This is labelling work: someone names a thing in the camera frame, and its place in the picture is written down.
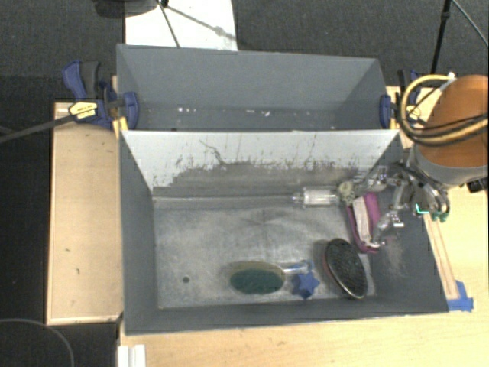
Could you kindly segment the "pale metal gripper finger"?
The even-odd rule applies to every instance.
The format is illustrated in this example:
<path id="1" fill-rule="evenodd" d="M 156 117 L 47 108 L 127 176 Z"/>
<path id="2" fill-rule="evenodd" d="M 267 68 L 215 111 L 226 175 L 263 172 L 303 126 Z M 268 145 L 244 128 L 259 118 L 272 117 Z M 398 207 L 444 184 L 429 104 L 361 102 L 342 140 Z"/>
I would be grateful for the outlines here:
<path id="1" fill-rule="evenodd" d="M 371 237 L 371 246 L 380 248 L 388 237 L 395 236 L 404 227 L 404 221 L 397 211 L 390 211 L 380 217 L 375 223 Z"/>
<path id="2" fill-rule="evenodd" d="M 343 203 L 352 203 L 368 193 L 379 193 L 387 187 L 387 167 L 376 166 L 364 176 L 345 180 L 338 185 L 338 196 Z"/>

